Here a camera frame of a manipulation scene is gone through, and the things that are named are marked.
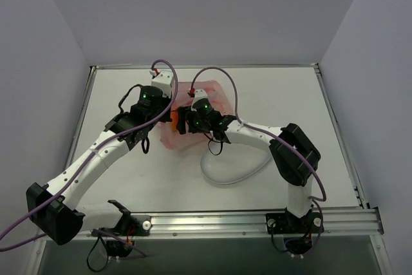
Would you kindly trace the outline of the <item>orange fake peach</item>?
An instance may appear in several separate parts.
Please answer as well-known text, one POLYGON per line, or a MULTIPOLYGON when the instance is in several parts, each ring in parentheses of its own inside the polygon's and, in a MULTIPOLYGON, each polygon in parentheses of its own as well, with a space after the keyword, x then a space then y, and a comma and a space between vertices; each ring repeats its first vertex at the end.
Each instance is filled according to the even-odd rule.
POLYGON ((171 112, 171 130, 172 132, 177 132, 178 131, 178 121, 179 121, 179 113, 177 111, 172 111, 171 112))

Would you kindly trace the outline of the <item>pink plastic bag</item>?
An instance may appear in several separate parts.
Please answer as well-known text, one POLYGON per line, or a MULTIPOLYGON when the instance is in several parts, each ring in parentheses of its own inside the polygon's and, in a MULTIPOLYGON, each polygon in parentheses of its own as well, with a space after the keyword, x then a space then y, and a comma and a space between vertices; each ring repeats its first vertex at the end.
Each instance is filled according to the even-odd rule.
POLYGON ((234 110, 220 83, 215 80, 179 82, 171 108, 171 122, 159 123, 160 142, 167 149, 181 150, 206 141, 226 115, 234 110))

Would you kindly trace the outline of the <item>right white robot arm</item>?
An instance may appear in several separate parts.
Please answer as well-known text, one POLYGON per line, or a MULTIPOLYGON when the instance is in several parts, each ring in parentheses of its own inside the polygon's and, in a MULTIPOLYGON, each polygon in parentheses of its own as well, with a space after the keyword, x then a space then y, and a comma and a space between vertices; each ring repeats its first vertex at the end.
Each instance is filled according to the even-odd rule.
POLYGON ((241 123, 236 116, 215 110, 208 99, 179 107, 177 115, 176 128, 181 135, 209 135, 220 144, 241 144, 268 151, 288 183, 286 210, 296 218, 309 213, 314 199, 312 180, 321 156, 298 125, 265 127, 241 123))

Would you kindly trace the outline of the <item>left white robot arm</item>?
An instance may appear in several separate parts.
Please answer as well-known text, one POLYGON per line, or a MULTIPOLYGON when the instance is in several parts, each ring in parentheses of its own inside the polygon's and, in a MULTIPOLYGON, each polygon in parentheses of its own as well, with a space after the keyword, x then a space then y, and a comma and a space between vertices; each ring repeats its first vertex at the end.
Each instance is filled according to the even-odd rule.
POLYGON ((30 220, 57 245, 70 242, 83 231, 123 234, 136 225, 131 212, 116 200, 90 209, 81 206, 80 200, 117 160, 138 144, 148 145, 154 126, 170 121, 174 98, 171 82, 141 86, 138 102, 115 115, 71 166, 45 185, 33 183, 27 189, 30 220))

